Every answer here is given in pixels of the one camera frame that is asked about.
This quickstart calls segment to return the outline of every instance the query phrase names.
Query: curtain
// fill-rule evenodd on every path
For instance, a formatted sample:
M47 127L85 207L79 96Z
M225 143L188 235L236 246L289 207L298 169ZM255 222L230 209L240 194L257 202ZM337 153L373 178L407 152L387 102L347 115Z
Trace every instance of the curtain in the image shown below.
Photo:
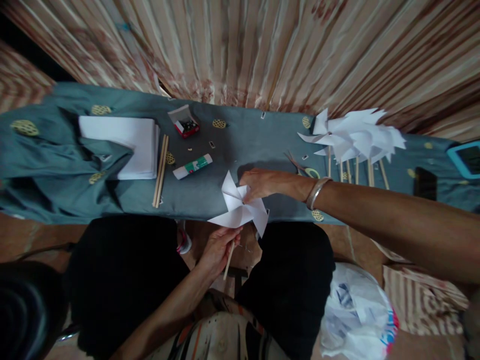
M5 14L79 82L480 136L477 0L16 0Z
M0 114L39 104L55 82L0 40Z

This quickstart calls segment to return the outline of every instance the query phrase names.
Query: black pants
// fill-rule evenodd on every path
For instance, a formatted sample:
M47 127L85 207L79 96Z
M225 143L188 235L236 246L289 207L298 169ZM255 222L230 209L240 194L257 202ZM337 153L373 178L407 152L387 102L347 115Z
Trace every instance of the black pants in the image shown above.
M335 269L327 234L311 223L269 224L260 262L236 301L252 311L292 359L309 359ZM108 359L189 273L177 225L156 216L96 219L64 277L78 346Z

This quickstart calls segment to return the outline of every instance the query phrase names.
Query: tiled floor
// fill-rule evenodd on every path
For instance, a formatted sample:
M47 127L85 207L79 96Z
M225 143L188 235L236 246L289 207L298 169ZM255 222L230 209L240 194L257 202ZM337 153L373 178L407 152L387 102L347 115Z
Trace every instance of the tiled floor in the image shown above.
M330 238L335 257L340 260L353 262L371 273L382 285L382 264L388 259L367 237L346 226L319 224ZM83 234L84 225L44 225L31 220L19 220L0 214L0 262L15 259L24 252L44 247L77 242ZM190 268L193 268L200 258L208 234L215 229L215 225L205 222L187 222L187 232L192 237L193 246L183 259ZM242 231L241 245L234 250L230 266L251 269L260 260L262 250L255 240L255 229L249 224ZM64 252L49 251L32 259L51 265L63 272L68 264L69 255ZM234 293L234 281L228 277L226 281L220 277L213 284L218 290L229 295ZM321 359L319 340L313 349L312 359ZM413 336L399 333L393 346L390 360L400 359L462 359L462 343L459 337ZM88 359L76 347L76 338L58 343L47 356L48 360Z

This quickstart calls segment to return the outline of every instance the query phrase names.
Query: stack of white paper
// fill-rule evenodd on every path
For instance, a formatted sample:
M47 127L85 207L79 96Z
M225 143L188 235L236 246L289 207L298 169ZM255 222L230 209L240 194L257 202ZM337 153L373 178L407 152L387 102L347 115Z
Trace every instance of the stack of white paper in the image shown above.
M118 173L118 180L157 177L160 128L153 119L80 116L78 122L84 138L109 140L133 150L133 156Z

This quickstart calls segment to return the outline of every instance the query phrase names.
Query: silver bracelet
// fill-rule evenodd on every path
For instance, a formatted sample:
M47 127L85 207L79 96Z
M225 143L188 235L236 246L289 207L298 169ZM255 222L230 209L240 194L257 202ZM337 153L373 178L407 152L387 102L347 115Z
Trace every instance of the silver bracelet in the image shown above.
M308 194L308 197L306 198L306 207L309 210L314 209L315 199L320 194L320 190L322 190L324 185L328 183L330 180L332 180L331 177L323 177L315 183L315 185L313 186L313 189L310 191L310 194Z

